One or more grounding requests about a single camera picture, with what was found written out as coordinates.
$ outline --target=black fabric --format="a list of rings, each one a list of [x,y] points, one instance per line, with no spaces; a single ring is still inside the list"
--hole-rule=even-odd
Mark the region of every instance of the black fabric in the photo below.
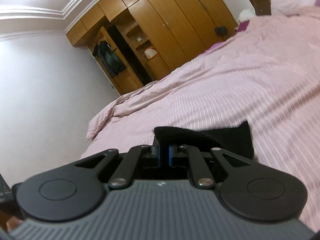
[[[320,240],[320,231],[316,233],[310,240]]]
[[[112,49],[110,49],[109,44],[106,41],[101,41],[97,44],[93,49],[92,55],[101,58],[112,78],[127,68]]]
[[[204,131],[193,131],[178,127],[156,127],[155,136],[161,147],[172,144],[187,144],[210,152],[212,147],[220,147],[248,159],[253,159],[250,127],[247,121],[235,128],[223,128]]]

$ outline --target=striped bedding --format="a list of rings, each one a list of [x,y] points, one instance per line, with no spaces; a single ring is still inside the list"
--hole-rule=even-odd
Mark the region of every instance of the striped bedding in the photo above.
[[[260,163],[308,189],[300,219],[320,229],[320,9],[256,17],[214,51],[106,106],[90,122],[82,157],[151,144],[156,126],[193,130],[248,120]]]

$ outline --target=pink pillow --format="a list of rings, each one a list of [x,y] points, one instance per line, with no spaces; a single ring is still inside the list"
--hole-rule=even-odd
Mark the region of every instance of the pink pillow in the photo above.
[[[304,6],[320,6],[320,0],[271,0],[271,14],[290,16]]]

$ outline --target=wooden wardrobe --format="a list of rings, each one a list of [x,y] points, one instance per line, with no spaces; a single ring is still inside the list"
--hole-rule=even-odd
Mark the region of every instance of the wooden wardrobe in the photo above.
[[[233,36],[237,26],[222,0],[100,0],[67,36],[74,46],[93,46],[100,28],[108,30],[110,24],[116,26],[153,80]],[[228,33],[218,36],[217,27],[226,27]],[[147,59],[144,51],[151,46],[158,54]],[[130,65],[127,80],[126,85],[122,84],[125,78],[111,81],[121,94],[142,86]]]

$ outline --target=open shelf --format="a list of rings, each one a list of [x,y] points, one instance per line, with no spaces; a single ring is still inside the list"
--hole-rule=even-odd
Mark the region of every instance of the open shelf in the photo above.
[[[141,29],[137,22],[133,23],[131,26],[128,27],[127,37],[130,38],[132,35],[134,35],[137,31],[137,29]]]
[[[142,43],[140,46],[138,46],[137,49],[136,49],[136,51],[137,51],[141,56],[143,56],[144,58],[146,58],[145,55],[144,55],[144,51],[145,51],[145,49],[147,49],[147,48],[149,48],[149,47],[151,47],[151,46],[152,46],[152,43],[151,43],[149,40],[147,40],[147,41],[145,41],[144,43]]]
[[[148,38],[146,38],[145,40],[142,40],[139,42],[139,45],[136,47],[136,50],[139,50],[141,46],[143,46],[144,43],[146,43],[147,41],[149,41]]]

